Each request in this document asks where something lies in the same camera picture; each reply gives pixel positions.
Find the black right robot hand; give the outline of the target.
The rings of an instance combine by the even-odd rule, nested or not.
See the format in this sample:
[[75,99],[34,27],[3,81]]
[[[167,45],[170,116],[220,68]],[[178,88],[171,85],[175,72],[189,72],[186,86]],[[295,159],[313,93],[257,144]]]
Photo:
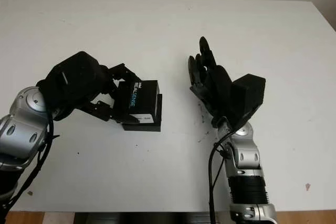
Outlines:
[[213,128],[219,128],[228,118],[230,86],[232,81],[224,69],[215,61],[205,37],[199,39],[200,53],[189,56],[188,73],[190,90],[204,104],[213,117]]

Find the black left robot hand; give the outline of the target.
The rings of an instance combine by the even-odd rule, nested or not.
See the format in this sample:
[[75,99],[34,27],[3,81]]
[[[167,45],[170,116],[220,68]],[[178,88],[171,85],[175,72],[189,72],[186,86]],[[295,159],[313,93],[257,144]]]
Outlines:
[[77,109],[103,121],[139,124],[139,120],[126,113],[124,106],[111,108],[109,104],[92,101],[100,94],[108,94],[114,100],[120,97],[120,90],[114,80],[139,81],[125,64],[112,68],[99,64],[95,59],[67,59],[54,66],[46,78],[37,82],[47,108],[55,112],[55,121],[68,117]]

